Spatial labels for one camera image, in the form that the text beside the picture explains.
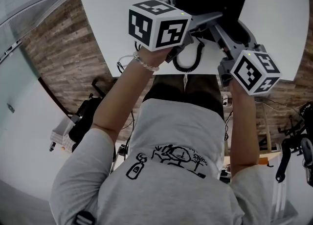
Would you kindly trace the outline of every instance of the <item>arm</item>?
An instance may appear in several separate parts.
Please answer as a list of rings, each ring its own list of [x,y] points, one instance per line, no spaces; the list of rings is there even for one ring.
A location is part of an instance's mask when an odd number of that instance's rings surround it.
[[[145,48],[139,51],[141,60],[153,67],[165,61],[171,48],[150,52]],[[140,94],[146,87],[153,72],[147,70],[139,62],[132,60],[116,84],[99,105],[93,117],[91,128],[105,131],[113,143],[123,128]]]
[[[142,48],[142,61],[159,66],[169,50],[149,52]],[[56,176],[50,206],[57,224],[71,225],[79,211],[97,212],[98,192],[110,174],[114,143],[134,104],[153,72],[132,61],[99,105],[89,130]]]
[[[233,97],[233,131],[230,148],[232,177],[239,171],[257,165],[260,156],[256,132],[256,109],[254,97],[249,96],[233,79],[230,83]]]

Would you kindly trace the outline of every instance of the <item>white box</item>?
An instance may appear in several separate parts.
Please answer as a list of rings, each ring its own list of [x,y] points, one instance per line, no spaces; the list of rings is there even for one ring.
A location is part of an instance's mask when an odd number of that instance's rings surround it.
[[[129,34],[150,51],[181,45],[191,15],[159,0],[148,0],[129,9]]]
[[[249,50],[241,52],[230,73],[249,95],[269,92],[282,76],[268,53]]]

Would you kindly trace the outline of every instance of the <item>person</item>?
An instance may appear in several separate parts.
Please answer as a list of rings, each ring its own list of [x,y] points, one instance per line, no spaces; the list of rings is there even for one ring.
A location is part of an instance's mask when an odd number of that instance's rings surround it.
[[[119,132],[169,51],[141,48],[102,100],[54,181],[57,224],[74,224],[80,211],[106,225],[270,223],[272,185],[270,169],[258,165],[255,102],[234,79],[230,185],[218,180],[225,123],[215,75],[188,75],[185,88],[183,75],[156,76],[137,113],[128,157],[109,175]]]

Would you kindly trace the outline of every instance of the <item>white tabletop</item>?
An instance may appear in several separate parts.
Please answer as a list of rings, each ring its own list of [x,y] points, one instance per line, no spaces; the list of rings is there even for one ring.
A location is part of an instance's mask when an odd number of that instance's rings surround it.
[[[129,6],[143,0],[82,0],[89,23],[113,77],[120,76],[118,59],[134,52],[134,40],[128,35]],[[309,0],[246,0],[240,20],[264,44],[276,60],[283,76],[293,80],[304,50],[309,24]],[[194,74],[218,74],[217,67],[225,55],[216,43],[206,43],[202,59]],[[182,66],[196,58],[198,41],[179,55]],[[156,74],[178,74],[173,63],[163,63]]]

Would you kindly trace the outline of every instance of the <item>bracelet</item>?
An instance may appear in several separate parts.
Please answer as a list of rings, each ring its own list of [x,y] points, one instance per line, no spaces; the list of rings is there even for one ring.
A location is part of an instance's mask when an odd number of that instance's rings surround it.
[[[135,52],[135,53],[134,53],[134,59],[135,59],[136,61],[138,61],[144,68],[146,68],[146,69],[149,70],[149,71],[157,72],[157,71],[160,69],[159,67],[153,67],[153,66],[150,66],[150,65],[144,63],[144,62],[140,59],[140,57],[138,56],[138,52]]]

